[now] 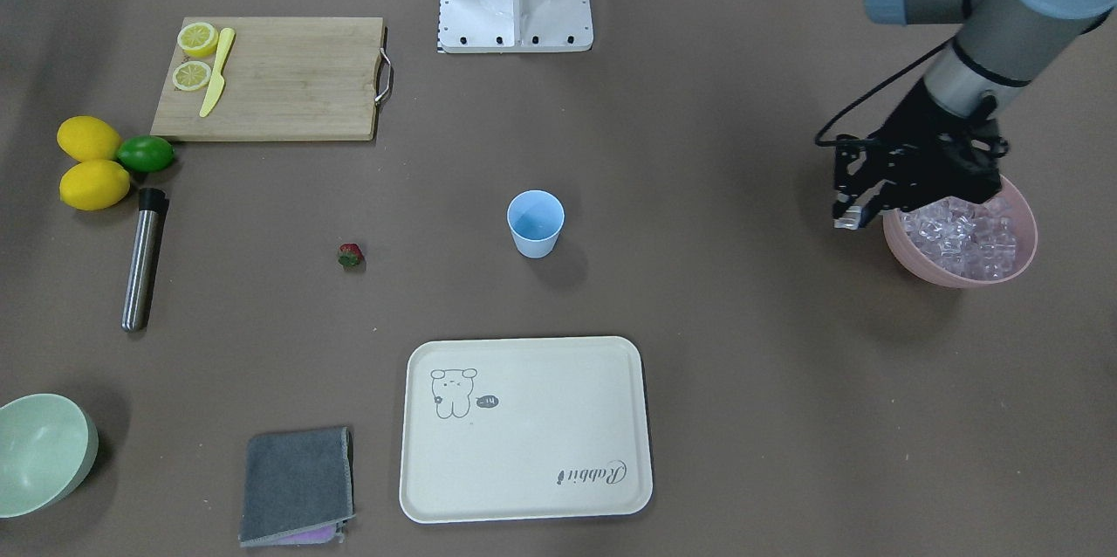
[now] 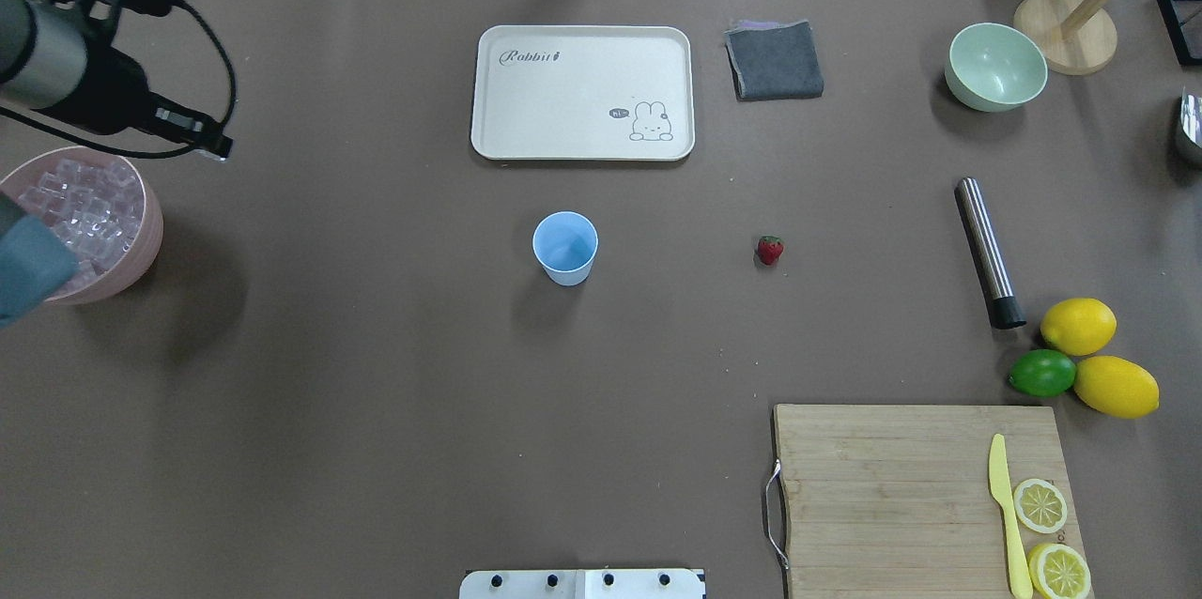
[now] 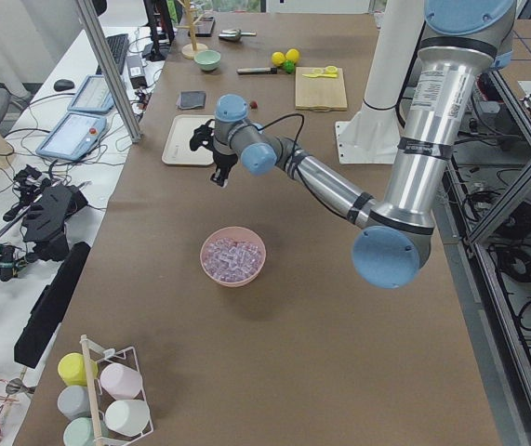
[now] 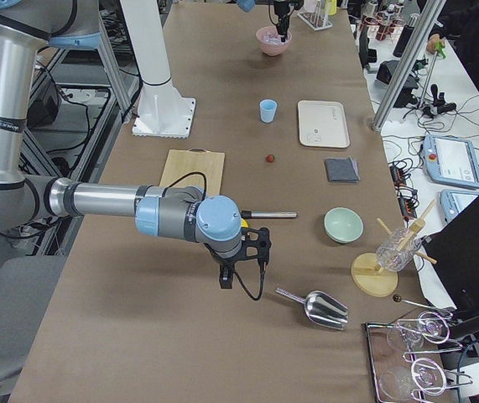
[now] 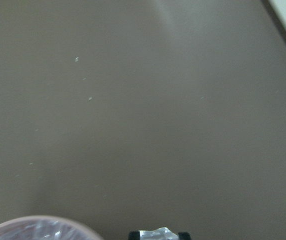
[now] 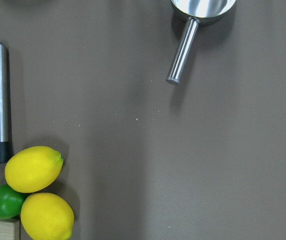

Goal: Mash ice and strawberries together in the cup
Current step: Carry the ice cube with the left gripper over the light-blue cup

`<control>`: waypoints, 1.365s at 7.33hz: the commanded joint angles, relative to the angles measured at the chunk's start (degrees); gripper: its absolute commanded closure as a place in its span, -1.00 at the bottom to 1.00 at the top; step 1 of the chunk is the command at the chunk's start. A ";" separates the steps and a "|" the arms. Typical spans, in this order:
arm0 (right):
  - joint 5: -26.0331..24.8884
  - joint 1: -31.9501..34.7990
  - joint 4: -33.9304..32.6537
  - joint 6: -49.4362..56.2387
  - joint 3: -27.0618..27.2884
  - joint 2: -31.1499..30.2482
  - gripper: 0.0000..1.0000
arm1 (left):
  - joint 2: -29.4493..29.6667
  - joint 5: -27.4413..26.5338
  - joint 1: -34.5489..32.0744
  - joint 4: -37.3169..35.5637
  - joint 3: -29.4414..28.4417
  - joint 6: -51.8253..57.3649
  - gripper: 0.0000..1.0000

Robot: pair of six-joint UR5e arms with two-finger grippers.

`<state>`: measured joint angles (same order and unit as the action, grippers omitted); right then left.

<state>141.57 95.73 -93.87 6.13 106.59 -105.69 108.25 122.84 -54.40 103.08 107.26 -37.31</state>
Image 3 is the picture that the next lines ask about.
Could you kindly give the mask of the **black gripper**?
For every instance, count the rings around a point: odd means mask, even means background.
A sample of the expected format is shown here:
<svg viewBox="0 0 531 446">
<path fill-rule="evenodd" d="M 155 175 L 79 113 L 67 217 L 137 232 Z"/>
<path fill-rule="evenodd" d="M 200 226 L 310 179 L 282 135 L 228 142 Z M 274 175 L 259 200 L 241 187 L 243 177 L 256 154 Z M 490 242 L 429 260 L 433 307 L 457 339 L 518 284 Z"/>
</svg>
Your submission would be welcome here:
<svg viewBox="0 0 531 446">
<path fill-rule="evenodd" d="M 219 151 L 213 151 L 213 161 L 216 164 L 216 170 L 210 179 L 215 184 L 226 187 L 228 176 L 237 163 L 237 155 L 235 153 L 222 154 Z"/>
</svg>

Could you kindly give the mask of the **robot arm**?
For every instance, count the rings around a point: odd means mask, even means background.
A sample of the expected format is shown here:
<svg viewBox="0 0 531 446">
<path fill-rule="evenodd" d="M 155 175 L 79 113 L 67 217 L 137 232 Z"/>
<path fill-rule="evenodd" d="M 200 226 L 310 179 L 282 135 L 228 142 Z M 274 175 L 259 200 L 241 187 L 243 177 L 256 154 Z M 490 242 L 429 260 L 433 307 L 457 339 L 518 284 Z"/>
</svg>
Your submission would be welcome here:
<svg viewBox="0 0 531 446">
<path fill-rule="evenodd" d="M 477 77 L 511 59 L 512 1 L 428 1 L 418 47 L 421 72 L 384 197 L 374 199 L 302 149 L 271 137 L 248 118 L 246 101 L 222 96 L 208 140 L 224 185 L 234 164 L 251 174 L 274 168 L 302 183 L 331 212 L 360 229 L 352 262 L 369 283 L 398 288 L 429 258 L 431 207 L 458 136 Z"/>
</svg>

